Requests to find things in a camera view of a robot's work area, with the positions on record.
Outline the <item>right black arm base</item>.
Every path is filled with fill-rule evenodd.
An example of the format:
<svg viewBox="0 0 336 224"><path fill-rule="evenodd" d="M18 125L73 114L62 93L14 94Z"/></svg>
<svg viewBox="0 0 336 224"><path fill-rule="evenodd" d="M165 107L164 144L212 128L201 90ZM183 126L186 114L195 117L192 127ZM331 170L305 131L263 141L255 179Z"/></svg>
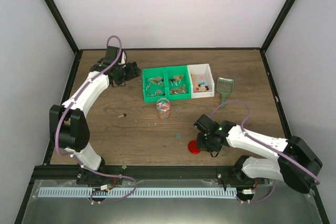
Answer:
<svg viewBox="0 0 336 224"><path fill-rule="evenodd" d="M253 187L257 184L264 184L263 178L249 178L243 171L243 163L248 158L248 155L241 156L233 166L221 166L216 170L218 184L222 185L224 190L228 187Z"/></svg>

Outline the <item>red jar lid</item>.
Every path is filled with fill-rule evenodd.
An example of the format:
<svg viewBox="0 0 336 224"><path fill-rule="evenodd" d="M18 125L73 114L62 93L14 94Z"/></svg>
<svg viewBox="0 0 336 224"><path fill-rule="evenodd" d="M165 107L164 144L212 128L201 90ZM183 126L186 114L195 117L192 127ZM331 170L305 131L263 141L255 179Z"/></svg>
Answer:
<svg viewBox="0 0 336 224"><path fill-rule="evenodd" d="M192 154L199 154L201 150L197 147L197 141L192 140L188 143L188 151Z"/></svg>

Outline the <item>green double candy bin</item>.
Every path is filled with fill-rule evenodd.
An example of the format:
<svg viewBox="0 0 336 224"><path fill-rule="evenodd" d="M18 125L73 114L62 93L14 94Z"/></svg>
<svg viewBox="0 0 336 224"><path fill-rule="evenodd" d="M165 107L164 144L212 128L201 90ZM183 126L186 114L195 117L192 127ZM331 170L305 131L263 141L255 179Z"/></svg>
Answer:
<svg viewBox="0 0 336 224"><path fill-rule="evenodd" d="M186 65L147 68L142 70L142 91L145 103L159 98L188 100L191 98L191 77Z"/></svg>

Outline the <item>clear plastic jar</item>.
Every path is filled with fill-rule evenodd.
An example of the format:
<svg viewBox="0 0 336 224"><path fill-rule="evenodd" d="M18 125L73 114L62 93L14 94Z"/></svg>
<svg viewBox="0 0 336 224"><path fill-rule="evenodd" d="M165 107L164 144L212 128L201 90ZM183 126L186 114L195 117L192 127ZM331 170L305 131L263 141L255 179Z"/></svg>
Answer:
<svg viewBox="0 0 336 224"><path fill-rule="evenodd" d="M158 118L165 120L170 117L170 101L167 98L160 98L156 102L156 108L158 111Z"/></svg>

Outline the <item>white candy bin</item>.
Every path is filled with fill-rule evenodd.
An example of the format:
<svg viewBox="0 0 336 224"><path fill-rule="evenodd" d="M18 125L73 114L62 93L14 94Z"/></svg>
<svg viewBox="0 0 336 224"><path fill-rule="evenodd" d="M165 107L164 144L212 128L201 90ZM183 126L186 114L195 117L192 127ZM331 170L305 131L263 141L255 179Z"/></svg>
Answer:
<svg viewBox="0 0 336 224"><path fill-rule="evenodd" d="M191 84L191 98L214 97L215 83L208 63L187 65Z"/></svg>

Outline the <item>green plastic scoop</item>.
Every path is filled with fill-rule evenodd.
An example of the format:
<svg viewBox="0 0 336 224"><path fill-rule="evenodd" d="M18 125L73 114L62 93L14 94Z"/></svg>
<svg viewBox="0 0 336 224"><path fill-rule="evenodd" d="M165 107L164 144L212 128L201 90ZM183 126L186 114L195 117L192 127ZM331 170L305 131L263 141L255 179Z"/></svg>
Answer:
<svg viewBox="0 0 336 224"><path fill-rule="evenodd" d="M216 91L221 94L221 104L226 102L228 95L232 94L234 90L234 80L218 77Z"/></svg>

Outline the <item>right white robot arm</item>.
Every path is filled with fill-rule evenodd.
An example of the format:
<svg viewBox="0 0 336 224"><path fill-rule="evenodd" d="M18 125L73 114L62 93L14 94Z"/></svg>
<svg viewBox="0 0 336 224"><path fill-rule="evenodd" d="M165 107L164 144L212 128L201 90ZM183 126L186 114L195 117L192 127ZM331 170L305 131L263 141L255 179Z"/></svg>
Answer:
<svg viewBox="0 0 336 224"><path fill-rule="evenodd" d="M230 121L217 123L205 114L194 123L194 127L199 131L197 148L214 157L224 146L258 155L257 158L239 158L238 167L233 170L233 177L238 183L244 184L251 178L279 180L303 194L319 184L322 161L300 137L266 136Z"/></svg>

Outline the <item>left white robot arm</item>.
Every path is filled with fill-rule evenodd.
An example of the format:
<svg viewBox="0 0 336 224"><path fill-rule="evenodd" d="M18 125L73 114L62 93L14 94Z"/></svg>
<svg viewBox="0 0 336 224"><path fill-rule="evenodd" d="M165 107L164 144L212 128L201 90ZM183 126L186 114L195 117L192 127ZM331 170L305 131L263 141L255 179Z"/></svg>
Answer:
<svg viewBox="0 0 336 224"><path fill-rule="evenodd" d="M91 66L79 89L62 105L53 105L49 110L49 133L56 152L75 157L82 167L90 170L88 176L95 184L106 180L107 170L104 159L89 142L87 114L104 90L123 87L140 74L137 63L129 62L123 49L109 46L105 56Z"/></svg>

